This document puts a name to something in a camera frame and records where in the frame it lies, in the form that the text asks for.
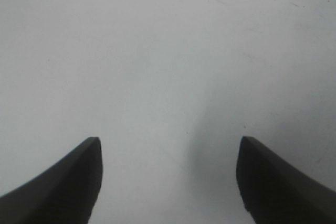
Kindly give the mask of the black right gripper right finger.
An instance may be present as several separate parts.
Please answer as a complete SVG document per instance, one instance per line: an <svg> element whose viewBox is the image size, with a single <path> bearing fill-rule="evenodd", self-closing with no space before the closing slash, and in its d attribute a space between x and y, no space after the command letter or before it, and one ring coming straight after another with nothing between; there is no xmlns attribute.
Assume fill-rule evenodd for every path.
<svg viewBox="0 0 336 224"><path fill-rule="evenodd" d="M254 137L240 141L236 179L255 223L335 223L335 192Z"/></svg>

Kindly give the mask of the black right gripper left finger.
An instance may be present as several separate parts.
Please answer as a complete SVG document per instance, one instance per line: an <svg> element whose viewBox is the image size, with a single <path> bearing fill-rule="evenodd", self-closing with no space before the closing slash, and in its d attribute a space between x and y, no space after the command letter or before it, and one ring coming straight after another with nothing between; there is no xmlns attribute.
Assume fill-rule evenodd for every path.
<svg viewBox="0 0 336 224"><path fill-rule="evenodd" d="M1 223L88 223L101 184L101 142L89 137L37 177L1 196Z"/></svg>

